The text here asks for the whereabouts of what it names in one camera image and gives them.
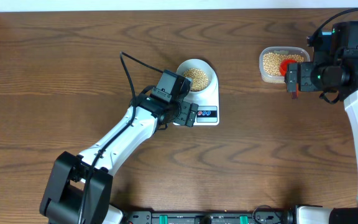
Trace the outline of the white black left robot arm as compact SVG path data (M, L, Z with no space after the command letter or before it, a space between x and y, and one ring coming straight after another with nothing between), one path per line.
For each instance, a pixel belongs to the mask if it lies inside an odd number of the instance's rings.
M65 151L57 157L40 214L50 223L120 223L123 212L109 202L119 168L138 146L169 123L192 127L198 108L183 95L140 93L120 122L97 143L77 156Z

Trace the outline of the orange measuring scoop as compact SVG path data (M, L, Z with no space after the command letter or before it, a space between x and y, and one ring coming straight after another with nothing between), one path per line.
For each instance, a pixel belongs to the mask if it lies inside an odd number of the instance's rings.
M287 70L288 70L288 65L289 64L292 64L292 63L296 63L296 60L293 60L293 59L285 59L281 62L280 66L279 66L279 71L280 71L280 74L283 76L283 77L286 77L286 74L287 74ZM298 98L298 91L294 92L291 94L291 98L293 100L297 99Z

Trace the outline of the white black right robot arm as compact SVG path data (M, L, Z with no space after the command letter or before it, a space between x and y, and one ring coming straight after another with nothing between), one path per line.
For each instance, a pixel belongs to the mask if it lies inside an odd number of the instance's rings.
M348 115L358 171L358 21L339 22L332 31L319 31L308 39L313 48L310 62L290 63L284 81L287 91L320 92L320 98L333 105L344 103ZM285 212L282 223L358 223L358 187L355 208L323 208L296 205Z

